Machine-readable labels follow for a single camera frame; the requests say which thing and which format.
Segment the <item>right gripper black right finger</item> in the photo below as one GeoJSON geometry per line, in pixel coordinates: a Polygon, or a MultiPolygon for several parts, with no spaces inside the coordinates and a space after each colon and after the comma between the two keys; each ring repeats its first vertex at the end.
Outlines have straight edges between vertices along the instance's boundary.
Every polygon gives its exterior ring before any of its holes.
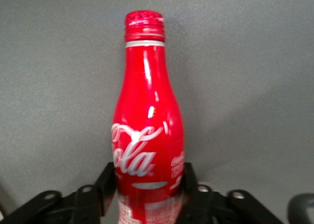
{"type": "Polygon", "coordinates": [[[192,163],[184,164],[182,224],[281,224],[252,194],[231,190],[226,196],[198,182],[192,163]]]}

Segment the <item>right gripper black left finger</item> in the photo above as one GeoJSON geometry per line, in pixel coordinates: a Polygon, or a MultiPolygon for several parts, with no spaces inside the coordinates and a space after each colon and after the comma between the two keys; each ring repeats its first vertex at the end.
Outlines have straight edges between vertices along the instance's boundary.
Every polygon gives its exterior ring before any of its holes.
{"type": "Polygon", "coordinates": [[[114,164],[109,162],[92,185],[63,196],[59,191],[39,193],[1,220],[2,224],[100,224],[117,189],[114,164]]]}

